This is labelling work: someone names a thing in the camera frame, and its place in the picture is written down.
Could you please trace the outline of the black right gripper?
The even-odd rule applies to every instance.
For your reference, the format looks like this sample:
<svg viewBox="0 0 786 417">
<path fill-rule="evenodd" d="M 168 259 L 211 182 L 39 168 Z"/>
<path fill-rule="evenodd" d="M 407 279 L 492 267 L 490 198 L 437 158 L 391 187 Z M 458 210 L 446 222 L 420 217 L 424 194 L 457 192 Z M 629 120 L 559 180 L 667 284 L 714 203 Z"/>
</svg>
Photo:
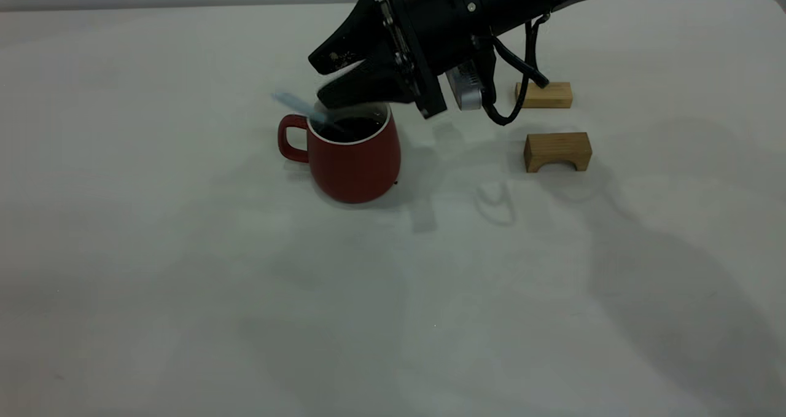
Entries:
<svg viewBox="0 0 786 417">
<path fill-rule="evenodd" d="M 488 39 L 481 0 L 357 0 L 308 61 L 323 75 L 361 62 L 317 91 L 325 108 L 414 101 L 428 119 L 447 109 L 438 76 L 488 51 Z"/>
</svg>

